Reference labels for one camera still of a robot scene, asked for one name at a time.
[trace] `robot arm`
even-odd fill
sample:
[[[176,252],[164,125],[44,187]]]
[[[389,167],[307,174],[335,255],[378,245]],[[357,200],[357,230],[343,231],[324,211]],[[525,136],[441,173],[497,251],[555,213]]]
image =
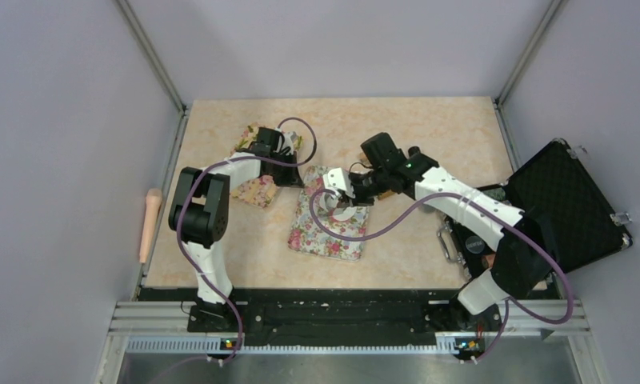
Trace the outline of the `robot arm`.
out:
[[[226,164],[209,171],[201,181],[193,198],[205,198],[204,204],[191,201],[186,209],[182,224],[182,242],[193,261],[200,267],[214,287],[228,296],[233,284],[228,279],[226,264],[223,258],[221,238],[228,225],[228,202],[230,192],[242,183],[271,175],[278,186],[303,186],[298,169],[285,167],[259,159],[237,160],[250,157],[272,158],[279,162],[295,164],[297,155],[294,152],[292,133],[283,134],[278,130],[260,127],[257,139],[249,148],[236,152],[226,159]],[[190,189],[204,170],[184,168],[178,177],[174,200],[169,215],[169,224],[176,230],[178,216],[183,208]],[[223,304],[225,300],[216,294],[198,272],[198,296],[207,303]]]
[[[515,227],[554,254],[554,238],[548,217],[536,210],[525,212],[507,206],[457,180],[438,162],[425,156],[417,147],[409,157],[396,148],[385,133],[365,141],[361,148],[373,169],[365,174],[348,173],[340,168],[328,172],[323,181],[338,196],[338,206],[368,206],[387,190],[404,193],[421,200],[438,193],[454,193],[462,198],[440,197],[426,202],[466,226],[482,238],[497,255],[494,266],[468,283],[455,301],[468,313],[480,314],[496,302],[508,297],[525,298],[550,271],[548,263],[522,240],[504,231],[473,208],[474,202],[508,226]]]

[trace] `pink floral pattern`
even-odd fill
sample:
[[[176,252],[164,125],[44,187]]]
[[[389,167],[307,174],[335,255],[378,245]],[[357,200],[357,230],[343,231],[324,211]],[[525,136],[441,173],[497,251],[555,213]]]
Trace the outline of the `pink floral pattern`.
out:
[[[236,150],[240,150],[243,148],[247,148],[250,146],[253,140],[256,139],[256,135],[258,133],[259,124],[252,123],[247,126],[247,129],[240,136],[240,141],[233,148],[230,154],[235,153]],[[299,150],[303,143],[303,139],[301,136],[296,136],[294,140],[294,148]],[[278,193],[278,186],[273,182],[273,177],[271,176],[261,176],[255,180],[249,180],[248,182],[244,182],[238,188],[235,188],[232,192],[230,192],[230,196],[232,198],[236,198],[247,204],[251,204],[253,206],[260,206],[261,208],[266,208],[269,206],[275,195]]]
[[[328,258],[357,261],[360,259],[365,242],[345,242],[329,236],[315,225],[310,216],[310,196],[318,189],[324,187],[322,175],[329,170],[326,166],[309,166],[303,176],[304,189],[299,195],[296,219],[292,224],[287,245],[290,249],[304,254],[316,254]],[[369,209],[359,207],[353,217],[345,221],[338,221],[331,212],[327,212],[317,205],[315,210],[320,217],[320,222],[327,228],[345,236],[363,236],[366,232],[367,216]]]

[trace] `floral fabric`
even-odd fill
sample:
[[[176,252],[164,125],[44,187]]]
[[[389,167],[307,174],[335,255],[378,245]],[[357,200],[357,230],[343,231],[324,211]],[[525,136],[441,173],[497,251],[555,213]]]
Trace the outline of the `floral fabric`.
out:
[[[235,153],[236,150],[248,148],[252,141],[256,139],[258,127],[259,124],[257,123],[249,124],[245,132],[240,136],[240,141],[235,148],[233,148],[230,154]],[[302,137],[295,134],[293,141],[294,149],[299,150],[303,143]],[[273,182],[273,177],[265,175],[260,178],[256,178],[255,180],[244,182],[238,188],[235,188],[230,192],[230,196],[232,198],[242,200],[247,204],[266,208],[273,202],[275,195],[278,193],[278,189],[279,187]]]
[[[324,187],[322,175],[330,168],[326,166],[309,166],[303,176],[304,189],[299,195],[296,208],[296,219],[292,224],[290,238],[287,245],[290,249],[304,254],[316,254],[328,258],[338,258],[341,260],[357,261],[360,259],[365,242],[345,242],[333,238],[322,232],[315,225],[310,216],[310,196]],[[367,216],[369,209],[365,206],[357,208],[355,214],[348,220],[340,222],[332,217],[331,212],[327,212],[318,204],[315,211],[320,218],[320,222],[332,231],[345,236],[364,236],[367,227]]]

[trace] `table surface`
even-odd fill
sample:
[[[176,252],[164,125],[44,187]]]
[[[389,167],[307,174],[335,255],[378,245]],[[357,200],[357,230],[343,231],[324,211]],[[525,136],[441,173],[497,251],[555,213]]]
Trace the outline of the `table surface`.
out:
[[[318,152],[311,165],[347,168],[360,144],[387,132],[405,152],[419,146],[459,180],[483,186],[506,180],[511,168],[490,98],[324,98],[196,101],[178,156],[169,197],[180,169],[204,167],[227,157],[247,125],[275,127],[289,116],[304,118],[316,131]],[[311,149],[310,135],[299,158]],[[300,254],[287,247],[299,189],[282,188],[263,209],[230,200],[223,238],[226,269],[235,286],[249,288],[453,289],[464,283],[436,239],[438,213],[416,210],[388,234],[368,241],[357,262]],[[391,223],[412,200],[391,196],[372,208],[367,233]],[[146,286],[197,286],[195,272],[176,244],[165,210]]]

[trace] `lavender wall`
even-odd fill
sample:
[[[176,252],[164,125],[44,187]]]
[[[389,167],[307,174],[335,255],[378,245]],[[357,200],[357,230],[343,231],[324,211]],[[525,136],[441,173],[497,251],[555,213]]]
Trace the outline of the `lavender wall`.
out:
[[[553,137],[583,162],[635,246],[570,274],[613,382],[640,382],[640,0],[569,2],[508,101],[521,158]]]
[[[496,96],[549,0],[133,0],[196,98]]]
[[[0,382],[92,382],[177,114],[112,1],[0,1]]]

